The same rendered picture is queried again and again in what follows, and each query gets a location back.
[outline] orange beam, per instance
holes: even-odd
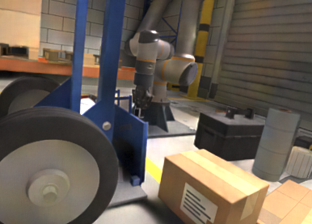
[[[4,58],[0,58],[0,70],[36,74],[71,75],[71,66]],[[133,81],[134,74],[135,72],[133,71],[118,70],[117,78],[121,80]],[[83,77],[98,78],[99,67],[83,67],[82,75]]]

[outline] concrete floor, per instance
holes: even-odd
[[[0,73],[0,91],[12,80],[24,74]],[[63,82],[68,77],[57,75],[45,75],[47,77]],[[118,81],[117,88],[120,89],[121,95],[131,95],[133,84],[129,81]],[[84,78],[82,83],[83,94],[96,94],[97,78]],[[175,119],[188,127],[196,129],[200,112],[215,112],[216,109],[224,110],[226,106],[214,102],[194,102],[181,100],[179,92],[170,91],[168,96],[175,100],[171,101],[171,110]],[[85,102],[82,106],[88,109],[92,102]],[[164,158],[168,155],[178,154],[180,152],[197,150],[193,145],[195,136],[185,137],[165,137],[149,139],[147,142],[147,157],[160,169],[162,169]],[[251,172],[254,160],[242,160],[231,162],[235,166],[242,168],[244,171]],[[289,175],[285,172],[281,180]],[[280,182],[269,182],[268,193],[272,192],[279,186]],[[301,185],[312,189],[312,177],[310,180],[301,183]],[[145,183],[141,186],[148,195],[143,201],[136,201],[131,204],[121,205],[105,210],[102,216],[95,222],[96,224],[106,223],[182,223],[179,218],[172,213],[162,201],[158,198],[159,183],[148,173],[145,172]]]

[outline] white brick wall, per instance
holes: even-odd
[[[73,50],[77,0],[42,0],[40,55],[42,48]],[[106,0],[89,0],[85,53],[99,54],[102,42]],[[144,0],[126,0],[120,48],[137,30],[143,14]]]

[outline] roller shutter door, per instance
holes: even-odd
[[[235,0],[215,100],[312,129],[312,0]]]

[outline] cardboard box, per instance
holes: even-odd
[[[311,224],[312,191],[286,181],[264,201],[257,224]]]
[[[256,224],[268,186],[197,150],[165,158],[158,196],[185,223]]]

